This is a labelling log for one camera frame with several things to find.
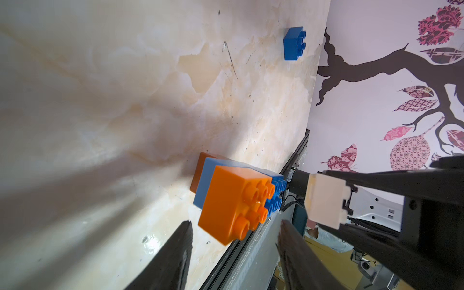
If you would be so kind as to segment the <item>orange long brick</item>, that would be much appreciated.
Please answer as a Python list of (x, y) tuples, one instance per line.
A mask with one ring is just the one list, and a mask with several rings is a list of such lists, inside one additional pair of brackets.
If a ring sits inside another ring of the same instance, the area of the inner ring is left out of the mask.
[(272, 178), (245, 167), (217, 166), (198, 225), (223, 245), (243, 240), (266, 222), (267, 200), (273, 197)]

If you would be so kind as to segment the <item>brown small brick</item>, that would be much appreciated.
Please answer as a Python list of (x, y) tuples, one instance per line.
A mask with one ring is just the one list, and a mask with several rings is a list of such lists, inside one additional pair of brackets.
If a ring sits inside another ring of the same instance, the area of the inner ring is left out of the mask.
[(202, 171), (203, 171), (205, 159), (208, 158), (208, 157), (210, 157), (210, 158), (218, 158), (217, 155), (214, 155), (214, 154), (211, 154), (211, 153), (201, 152), (199, 154), (198, 162), (197, 162), (196, 169), (195, 169), (193, 179), (192, 179), (192, 183), (191, 183), (191, 186), (190, 186), (190, 191), (192, 193), (196, 193), (196, 191), (198, 189), (198, 184), (199, 184), (199, 180), (201, 178), (201, 174), (202, 174)]

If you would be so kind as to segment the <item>small light blue brick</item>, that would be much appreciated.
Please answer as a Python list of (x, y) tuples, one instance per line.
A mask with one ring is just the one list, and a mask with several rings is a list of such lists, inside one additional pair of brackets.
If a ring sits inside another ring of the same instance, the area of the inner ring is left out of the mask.
[(267, 169), (261, 169), (247, 163), (242, 163), (238, 161), (233, 161), (228, 158), (223, 158), (218, 156), (218, 158), (206, 158), (203, 171), (201, 174), (201, 178), (199, 180), (198, 189), (195, 193), (195, 198), (193, 204), (197, 206), (197, 208), (202, 209), (207, 197), (207, 192), (209, 190), (210, 182), (213, 177), (214, 171), (216, 166), (228, 166), (228, 167), (243, 167), (243, 168), (250, 168), (261, 174), (270, 176), (272, 178), (271, 183), (275, 187), (275, 191), (273, 197), (271, 199), (267, 199), (265, 203), (265, 208), (268, 210), (268, 215), (270, 216), (275, 211), (280, 210), (282, 206), (282, 193), (286, 190), (287, 182), (284, 179), (284, 176), (275, 172), (272, 172)]

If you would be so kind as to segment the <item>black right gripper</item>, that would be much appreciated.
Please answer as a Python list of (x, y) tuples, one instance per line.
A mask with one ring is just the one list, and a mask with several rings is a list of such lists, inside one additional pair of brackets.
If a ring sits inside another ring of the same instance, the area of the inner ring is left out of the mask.
[(444, 157), (430, 169), (325, 175), (405, 197), (399, 240), (342, 224), (319, 228), (369, 254), (417, 290), (464, 288), (464, 158)]

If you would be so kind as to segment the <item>white brick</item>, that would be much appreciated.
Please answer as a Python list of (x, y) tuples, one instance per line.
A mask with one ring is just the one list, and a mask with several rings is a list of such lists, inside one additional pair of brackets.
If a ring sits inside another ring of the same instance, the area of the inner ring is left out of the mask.
[(338, 230), (348, 219), (348, 211), (343, 204), (350, 196), (351, 188), (345, 180), (324, 174), (310, 174), (304, 199), (308, 219)]

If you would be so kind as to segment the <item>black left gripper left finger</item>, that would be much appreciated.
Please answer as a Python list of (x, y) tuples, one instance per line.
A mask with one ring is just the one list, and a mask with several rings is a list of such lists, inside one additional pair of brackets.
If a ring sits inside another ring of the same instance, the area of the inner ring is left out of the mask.
[(183, 290), (193, 249), (191, 221), (182, 222), (128, 290)]

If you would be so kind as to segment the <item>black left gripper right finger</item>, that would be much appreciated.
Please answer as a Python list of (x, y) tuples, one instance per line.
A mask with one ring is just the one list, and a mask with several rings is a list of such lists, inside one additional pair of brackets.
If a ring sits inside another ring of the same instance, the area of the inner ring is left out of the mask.
[(288, 220), (280, 223), (277, 250), (288, 290), (343, 290), (345, 287), (322, 264), (303, 236)]

